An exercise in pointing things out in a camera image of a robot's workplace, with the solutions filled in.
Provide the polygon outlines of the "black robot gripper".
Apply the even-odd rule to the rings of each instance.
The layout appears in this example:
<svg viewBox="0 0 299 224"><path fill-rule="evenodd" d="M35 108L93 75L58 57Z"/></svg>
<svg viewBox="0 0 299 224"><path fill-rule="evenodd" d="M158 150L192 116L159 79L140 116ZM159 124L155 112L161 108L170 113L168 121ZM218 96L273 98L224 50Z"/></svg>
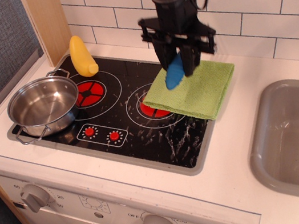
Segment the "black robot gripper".
<svg viewBox="0 0 299 224"><path fill-rule="evenodd" d="M184 74L190 77L202 52L215 53L216 31L198 19L196 0L157 0L155 5L157 17L138 21L142 39L153 44L164 70L168 70L179 48Z"/></svg>

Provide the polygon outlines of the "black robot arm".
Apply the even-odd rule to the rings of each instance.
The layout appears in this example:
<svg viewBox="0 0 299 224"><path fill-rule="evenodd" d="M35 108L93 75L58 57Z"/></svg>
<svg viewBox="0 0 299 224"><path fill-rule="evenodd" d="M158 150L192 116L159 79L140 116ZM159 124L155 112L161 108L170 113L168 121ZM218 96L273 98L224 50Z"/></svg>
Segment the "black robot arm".
<svg viewBox="0 0 299 224"><path fill-rule="evenodd" d="M153 44L164 70L177 54L186 77L193 75L202 53L215 53L215 29L201 23L196 0L152 0L155 18L140 19L143 41Z"/></svg>

